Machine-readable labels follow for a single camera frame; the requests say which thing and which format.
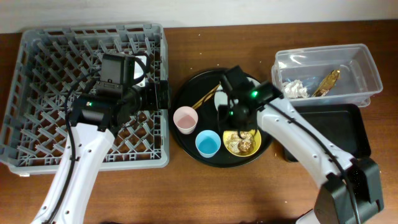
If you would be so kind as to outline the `yellow bowl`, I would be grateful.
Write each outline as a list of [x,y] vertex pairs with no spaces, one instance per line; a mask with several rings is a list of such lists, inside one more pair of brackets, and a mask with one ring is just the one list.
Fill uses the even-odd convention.
[[[224,131],[224,132],[223,132],[223,144],[224,144],[225,148],[226,148],[226,138],[227,138],[227,136],[228,136],[228,134],[229,134],[230,132],[231,132],[231,131]],[[257,152],[257,151],[259,150],[260,146],[261,146],[262,139],[261,139],[261,134],[260,134],[259,131],[256,131],[256,130],[253,129],[253,130],[245,131],[245,132],[250,132],[250,133],[254,136],[254,140],[255,140],[254,149],[253,149],[253,151],[252,151],[250,154],[240,156],[240,155],[237,155],[237,154],[232,153],[230,150],[228,150],[228,149],[226,148],[230,153],[232,153],[232,154],[235,155],[235,156],[238,156],[238,157],[248,157],[248,156],[254,155],[254,153]]]

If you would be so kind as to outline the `food scraps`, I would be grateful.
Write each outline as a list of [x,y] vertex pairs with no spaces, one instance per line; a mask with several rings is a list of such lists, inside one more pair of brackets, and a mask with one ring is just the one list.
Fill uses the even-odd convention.
[[231,131],[226,138],[226,148],[240,156],[250,154],[254,146],[254,136],[250,132]]

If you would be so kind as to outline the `pink cup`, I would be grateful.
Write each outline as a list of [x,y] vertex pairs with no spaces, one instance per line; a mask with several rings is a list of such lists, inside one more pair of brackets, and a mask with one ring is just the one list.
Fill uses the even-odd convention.
[[192,107],[182,106],[174,112],[173,121],[182,134],[191,134],[198,123],[198,114]]

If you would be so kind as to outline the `light blue cup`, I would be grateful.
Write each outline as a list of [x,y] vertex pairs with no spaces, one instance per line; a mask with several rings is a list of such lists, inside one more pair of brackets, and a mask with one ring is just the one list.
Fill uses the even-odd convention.
[[219,151],[221,138],[212,130],[204,130],[196,136],[195,146],[202,157],[211,158]]

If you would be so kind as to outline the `white napkin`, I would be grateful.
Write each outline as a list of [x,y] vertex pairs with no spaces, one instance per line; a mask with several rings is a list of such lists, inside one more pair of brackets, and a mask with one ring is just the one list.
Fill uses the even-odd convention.
[[308,98],[307,88],[303,86],[303,83],[300,80],[283,82],[282,92],[286,97],[291,99]]

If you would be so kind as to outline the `gold snack wrapper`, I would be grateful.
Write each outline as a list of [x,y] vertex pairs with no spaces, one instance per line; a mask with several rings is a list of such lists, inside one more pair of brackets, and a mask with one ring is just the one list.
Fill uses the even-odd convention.
[[312,97],[325,96],[340,78],[340,70],[332,70],[320,83],[318,88],[313,93]]

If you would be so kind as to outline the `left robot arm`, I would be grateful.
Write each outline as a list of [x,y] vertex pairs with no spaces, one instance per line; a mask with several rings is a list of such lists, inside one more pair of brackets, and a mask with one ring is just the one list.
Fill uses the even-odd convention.
[[165,80],[121,93],[84,93],[67,106],[67,143],[49,192],[34,223],[83,223],[105,155],[117,133],[142,110],[170,108]]

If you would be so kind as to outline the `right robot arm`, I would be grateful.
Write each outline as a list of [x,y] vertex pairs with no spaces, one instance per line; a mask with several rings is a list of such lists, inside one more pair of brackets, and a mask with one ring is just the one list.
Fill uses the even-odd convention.
[[364,223],[384,208],[379,166],[356,159],[307,122],[274,85],[220,82],[227,95],[223,122],[249,130],[250,121],[278,140],[319,188],[315,206],[296,223]]

